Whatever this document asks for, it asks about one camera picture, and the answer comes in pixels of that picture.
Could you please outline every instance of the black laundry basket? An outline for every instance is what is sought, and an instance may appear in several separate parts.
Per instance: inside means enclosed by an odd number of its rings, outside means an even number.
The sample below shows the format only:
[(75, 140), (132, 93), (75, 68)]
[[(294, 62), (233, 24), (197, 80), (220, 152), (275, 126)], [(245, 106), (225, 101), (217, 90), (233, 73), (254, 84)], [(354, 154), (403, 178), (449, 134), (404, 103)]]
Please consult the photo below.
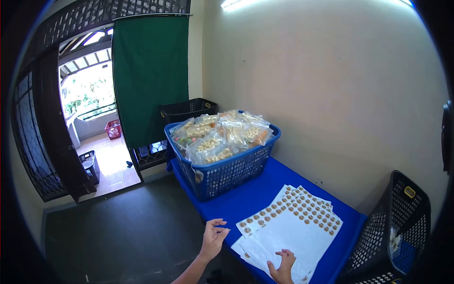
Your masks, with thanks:
[[(391, 257), (390, 230), (400, 235), (400, 252)], [(385, 193), (366, 220), (336, 283), (399, 284), (430, 235), (430, 201), (401, 172), (391, 174)]]
[(209, 100), (198, 98), (178, 104), (161, 105), (159, 109), (164, 118), (164, 124), (168, 125), (200, 115), (215, 115), (219, 111), (219, 106)]
[(99, 166), (96, 160), (96, 155), (94, 150), (82, 154), (79, 156), (79, 160), (84, 166), (85, 171), (87, 172), (88, 177), (93, 181), (93, 184), (99, 184)]

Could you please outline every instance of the door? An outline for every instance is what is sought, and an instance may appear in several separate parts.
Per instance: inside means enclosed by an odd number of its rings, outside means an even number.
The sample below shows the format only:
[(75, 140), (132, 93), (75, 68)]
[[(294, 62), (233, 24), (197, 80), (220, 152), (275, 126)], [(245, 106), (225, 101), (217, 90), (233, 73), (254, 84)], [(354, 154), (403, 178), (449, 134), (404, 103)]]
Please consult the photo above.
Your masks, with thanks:
[(96, 191), (83, 168), (67, 130), (60, 102), (58, 48), (50, 48), (33, 63), (35, 113), (43, 144), (62, 184), (77, 202)]

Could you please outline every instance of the yellow handle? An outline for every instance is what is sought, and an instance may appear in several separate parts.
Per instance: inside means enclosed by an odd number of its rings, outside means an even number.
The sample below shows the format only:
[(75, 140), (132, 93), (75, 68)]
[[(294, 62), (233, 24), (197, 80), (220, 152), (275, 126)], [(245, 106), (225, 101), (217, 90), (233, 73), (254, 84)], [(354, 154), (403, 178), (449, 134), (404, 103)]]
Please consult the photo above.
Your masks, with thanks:
[(391, 282), (391, 284), (399, 284), (399, 283), (396, 283), (396, 281), (399, 281), (399, 280), (402, 281), (402, 278), (394, 279), (394, 280)]
[(414, 198), (416, 196), (416, 192), (413, 190), (413, 188), (407, 186), (405, 189), (404, 189), (404, 193), (406, 195), (408, 195), (408, 197), (410, 198)]

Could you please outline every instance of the floor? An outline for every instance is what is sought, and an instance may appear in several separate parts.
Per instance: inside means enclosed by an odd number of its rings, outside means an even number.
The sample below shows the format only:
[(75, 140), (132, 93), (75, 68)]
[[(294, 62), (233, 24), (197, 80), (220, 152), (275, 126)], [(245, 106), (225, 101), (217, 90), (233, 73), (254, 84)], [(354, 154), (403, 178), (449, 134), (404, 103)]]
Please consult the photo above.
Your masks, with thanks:
[[(169, 284), (200, 251), (205, 224), (174, 175), (47, 214), (45, 251), (63, 283)], [(223, 283), (255, 279), (223, 247), (211, 271)]]
[(77, 154), (82, 155), (94, 150), (98, 161), (101, 176), (96, 192), (82, 196), (84, 201), (93, 197), (114, 192), (119, 189), (140, 183), (140, 178), (134, 166), (127, 167), (126, 161), (131, 162), (128, 148), (123, 136), (110, 140), (107, 133), (103, 133), (80, 142)]

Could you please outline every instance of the blue tablecloth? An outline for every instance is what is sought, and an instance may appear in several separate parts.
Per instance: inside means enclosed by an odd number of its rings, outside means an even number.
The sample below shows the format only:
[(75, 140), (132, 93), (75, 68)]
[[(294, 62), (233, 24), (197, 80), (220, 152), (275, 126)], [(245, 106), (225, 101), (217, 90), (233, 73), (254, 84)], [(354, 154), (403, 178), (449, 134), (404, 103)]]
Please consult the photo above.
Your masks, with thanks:
[[(334, 213), (344, 221), (344, 224), (325, 255), (319, 261), (311, 284), (335, 282), (347, 258), (350, 256), (363, 223), (367, 218), (364, 214), (360, 214), (353, 208), (340, 202), (326, 191), (271, 157), (268, 159), (262, 175), (205, 203), (199, 202), (192, 193), (177, 159), (172, 159), (169, 162), (168, 170), (174, 171), (181, 187), (186, 191), (204, 220), (224, 218), (228, 222), (225, 227), (231, 229), (231, 231), (226, 237), (224, 244), (229, 248), (241, 236), (235, 224), (267, 207), (284, 184), (291, 184), (295, 187), (302, 185), (311, 194), (325, 200), (330, 200), (334, 206)], [(247, 264), (233, 250), (231, 252), (261, 282), (275, 284), (262, 270)]]

